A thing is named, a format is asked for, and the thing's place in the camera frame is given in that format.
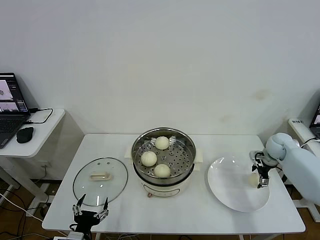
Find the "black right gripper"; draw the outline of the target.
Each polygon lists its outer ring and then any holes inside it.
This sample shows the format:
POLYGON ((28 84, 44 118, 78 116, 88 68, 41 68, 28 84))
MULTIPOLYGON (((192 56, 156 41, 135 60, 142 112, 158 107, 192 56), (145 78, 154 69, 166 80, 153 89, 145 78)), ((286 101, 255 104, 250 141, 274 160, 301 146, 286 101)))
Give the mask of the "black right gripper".
POLYGON ((258 189, 269 186, 269 171, 271 167, 263 162, 264 156, 264 154, 256 154, 256 164, 253 164, 251 168, 252 172, 258 170, 260 175, 257 185, 258 189))

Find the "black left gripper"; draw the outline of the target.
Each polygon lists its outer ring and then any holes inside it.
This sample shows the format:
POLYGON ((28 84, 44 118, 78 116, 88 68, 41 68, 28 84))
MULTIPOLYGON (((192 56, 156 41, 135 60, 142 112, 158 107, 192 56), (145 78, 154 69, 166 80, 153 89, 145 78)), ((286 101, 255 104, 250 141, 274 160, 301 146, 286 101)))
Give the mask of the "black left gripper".
POLYGON ((84 194, 76 204, 72 205, 72 211, 74 214, 74 221, 76 223, 75 231, 79 233, 91 233, 91 229, 93 226, 97 226, 100 221, 103 221, 108 215, 108 198, 106 198, 105 203, 103 205, 103 209, 100 212, 94 211, 81 211, 81 206, 86 197, 84 194))

